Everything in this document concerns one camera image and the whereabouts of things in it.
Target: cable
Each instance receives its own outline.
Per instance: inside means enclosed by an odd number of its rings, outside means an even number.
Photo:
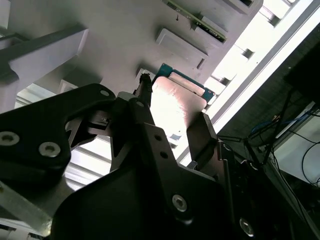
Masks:
[[[302,136],[302,135],[300,135],[299,133],[296,133],[296,132],[294,132],[294,131],[291,131],[291,130],[287,130],[288,132],[290,132],[290,133],[293,133],[293,134],[295,134],[295,135],[297,135],[297,136],[299,136],[300,138],[303,138],[304,140],[307,140],[308,142],[310,142],[310,143],[313,143],[313,144],[316,144],[316,142],[315,141],[311,141],[311,140],[309,140],[308,138],[306,138],[306,137],[304,137],[304,136]]]
[[[304,163],[305,163],[305,158],[306,158],[307,153],[308,153],[314,146],[316,146],[316,145],[318,145],[318,144],[320,144],[320,141],[315,142],[311,147],[309,147],[309,148],[305,151],[305,153],[304,153],[304,155],[303,155],[303,157],[302,157],[302,161],[301,161],[301,169],[302,169],[302,173],[303,173],[304,178],[305,178],[311,185],[316,185],[316,186],[318,185],[320,178],[318,178],[318,180],[317,180],[316,182],[311,182],[311,181],[307,178],[307,176],[306,176],[306,173],[305,173],[305,170],[304,170]]]
[[[320,115],[314,114],[314,113],[308,113],[311,116],[320,117]]]
[[[282,178],[283,182],[284,182],[285,185],[288,187],[288,189],[290,190],[290,192],[291,192],[292,195],[294,196],[296,202],[298,203],[298,206],[299,206],[300,212],[301,212],[301,214],[302,214],[302,216],[303,216],[303,219],[304,219],[304,221],[305,221],[305,224],[307,224],[307,225],[310,227],[309,222],[307,221],[307,218],[306,218],[306,216],[305,216],[305,213],[304,213],[304,211],[302,210],[301,203],[300,203],[298,197],[296,196],[295,192],[291,189],[290,185],[287,183],[285,177],[284,177],[284,176],[282,175],[282,173],[281,173],[281,170],[280,170],[280,167],[279,167],[279,163],[278,163],[278,159],[277,159],[276,156],[275,156],[275,150],[273,149],[273,146],[272,146],[271,153],[272,153],[272,155],[273,155],[274,161],[275,161],[276,166],[277,166],[277,168],[278,168],[278,172],[279,172],[279,174],[280,174],[280,177]]]
[[[272,134],[272,138],[271,138],[271,141],[270,141],[270,145],[269,145],[268,148],[266,149],[266,154],[265,154],[265,156],[264,156],[264,160],[263,160],[263,162],[262,162],[262,165],[266,164],[267,161],[268,161],[268,157],[269,157],[270,152],[271,152],[271,150],[272,150],[272,147],[273,147],[273,145],[274,145],[274,143],[275,143],[275,141],[276,141],[277,134],[278,134],[278,132],[279,132],[279,130],[280,130],[280,127],[281,127],[282,119],[284,118],[284,115],[285,115],[286,110],[287,110],[287,108],[288,108],[288,104],[289,104],[289,101],[290,101],[290,99],[291,99],[291,95],[292,95],[293,92],[294,92],[293,89],[290,90],[289,93],[288,93],[288,96],[286,97],[286,100],[285,100],[285,102],[284,102],[282,111],[281,111],[281,113],[280,113],[280,115],[279,115],[279,120],[278,120],[278,122],[277,122],[277,124],[276,124],[276,126],[275,126],[275,130],[274,130],[274,132],[273,132],[273,134]]]

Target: screw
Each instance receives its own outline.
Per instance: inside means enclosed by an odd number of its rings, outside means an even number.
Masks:
[[[145,105],[144,105],[142,102],[140,102],[140,101],[137,101],[136,104],[138,104],[140,107],[144,107],[144,106],[145,106]]]
[[[39,153],[44,157],[55,158],[61,152],[58,144],[47,141],[39,146]]]
[[[105,91],[105,90],[101,90],[100,93],[101,93],[102,95],[105,95],[106,97],[109,97],[109,95],[110,95],[110,94],[109,94],[107,91]]]
[[[12,146],[20,141],[20,137],[12,131],[0,132],[0,146]]]
[[[187,210],[186,200],[178,194],[173,195],[172,203],[179,212],[183,213]]]
[[[239,224],[245,234],[247,234],[250,238],[253,238],[255,236],[254,230],[247,220],[240,218]]]

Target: mounting hole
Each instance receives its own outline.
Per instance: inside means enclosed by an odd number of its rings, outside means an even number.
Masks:
[[[0,146],[12,146],[19,142],[20,137],[12,131],[0,132]]]
[[[45,147],[45,150],[48,152],[48,153],[53,153],[56,149],[54,146],[46,146]]]
[[[39,153],[44,157],[55,158],[60,152],[60,146],[51,141],[44,142],[39,146]]]
[[[162,138],[159,135],[154,135],[154,138],[157,139],[158,141],[162,141]]]
[[[163,157],[164,159],[167,159],[167,158],[168,158],[168,154],[165,153],[164,151],[161,151],[161,152],[160,152],[160,156]]]
[[[109,94],[107,91],[105,91],[105,90],[101,90],[100,93],[101,93],[102,95],[105,95],[106,97],[109,97],[109,95],[110,95],[110,94]]]

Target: blue cable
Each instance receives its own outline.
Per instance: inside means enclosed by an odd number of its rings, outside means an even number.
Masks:
[[[285,121],[285,122],[282,122],[281,124],[289,124],[289,123],[292,123],[294,121],[302,121],[304,120],[308,114],[309,114],[310,111],[307,111],[306,113],[304,113],[301,117],[298,117],[296,119],[293,119],[293,120],[289,120],[289,121]],[[261,127],[264,127],[264,126],[267,126],[269,124],[272,124],[273,121],[265,121],[265,122],[262,122],[260,124],[258,124],[257,126],[255,126],[252,130],[251,130],[251,133],[250,134],[253,134],[254,132],[256,132],[257,130],[259,130]]]

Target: metal beam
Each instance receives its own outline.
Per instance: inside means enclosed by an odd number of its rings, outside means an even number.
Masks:
[[[18,92],[78,55],[87,34],[76,25],[0,50],[0,113],[14,109]]]

